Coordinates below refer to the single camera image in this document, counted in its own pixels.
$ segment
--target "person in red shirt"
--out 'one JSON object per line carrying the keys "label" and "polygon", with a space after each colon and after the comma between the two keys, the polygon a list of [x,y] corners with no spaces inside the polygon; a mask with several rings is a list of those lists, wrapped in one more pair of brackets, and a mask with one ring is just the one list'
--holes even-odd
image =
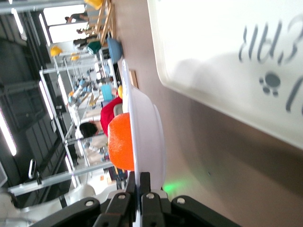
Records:
{"label": "person in red shirt", "polygon": [[99,134],[99,131],[103,130],[104,134],[108,136],[107,127],[108,124],[115,117],[114,115],[114,107],[117,104],[122,103],[122,99],[120,97],[115,98],[109,104],[101,110],[101,119],[100,121],[89,121],[86,123],[82,123],[79,127],[81,134],[84,138],[92,137],[93,135]]}

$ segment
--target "person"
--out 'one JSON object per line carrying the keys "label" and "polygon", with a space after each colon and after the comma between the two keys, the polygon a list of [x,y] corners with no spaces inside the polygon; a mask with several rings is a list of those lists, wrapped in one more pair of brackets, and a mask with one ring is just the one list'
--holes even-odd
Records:
{"label": "person", "polygon": [[107,127],[108,124],[115,117],[114,115],[114,107],[117,104],[122,103],[122,99],[120,97],[115,98],[110,103],[108,103],[101,110],[101,119],[100,121],[89,121],[82,123],[79,126],[79,130],[84,138],[92,137],[93,135],[99,134],[101,130],[103,130],[104,134],[108,136]]}
{"label": "person", "polygon": [[87,15],[87,12],[84,13],[74,13],[71,14],[70,17],[65,17],[66,23],[71,23],[71,21],[75,19],[76,22],[88,22],[89,17]]}

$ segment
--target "green object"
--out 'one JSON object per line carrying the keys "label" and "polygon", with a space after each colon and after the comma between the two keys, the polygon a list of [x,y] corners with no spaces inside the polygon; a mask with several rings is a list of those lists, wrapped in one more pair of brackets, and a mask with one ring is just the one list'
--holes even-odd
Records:
{"label": "green object", "polygon": [[96,54],[101,49],[101,47],[102,46],[100,41],[94,41],[87,45],[87,51],[93,55]]}

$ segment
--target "wooden block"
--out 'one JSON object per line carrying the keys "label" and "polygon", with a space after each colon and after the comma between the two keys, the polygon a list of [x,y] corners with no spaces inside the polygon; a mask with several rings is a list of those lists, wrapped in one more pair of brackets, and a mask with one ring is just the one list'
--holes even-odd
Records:
{"label": "wooden block", "polygon": [[139,88],[135,70],[129,70],[129,76],[130,76],[132,85],[134,85],[136,88]]}

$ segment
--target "person in dark clothing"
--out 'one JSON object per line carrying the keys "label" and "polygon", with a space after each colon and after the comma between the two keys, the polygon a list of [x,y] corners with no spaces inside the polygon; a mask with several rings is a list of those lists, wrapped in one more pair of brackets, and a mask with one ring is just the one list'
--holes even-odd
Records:
{"label": "person in dark clothing", "polygon": [[74,13],[71,14],[70,17],[65,17],[66,23],[71,23],[71,21],[75,19],[76,22],[88,22],[89,17],[87,15],[87,12],[84,13]]}

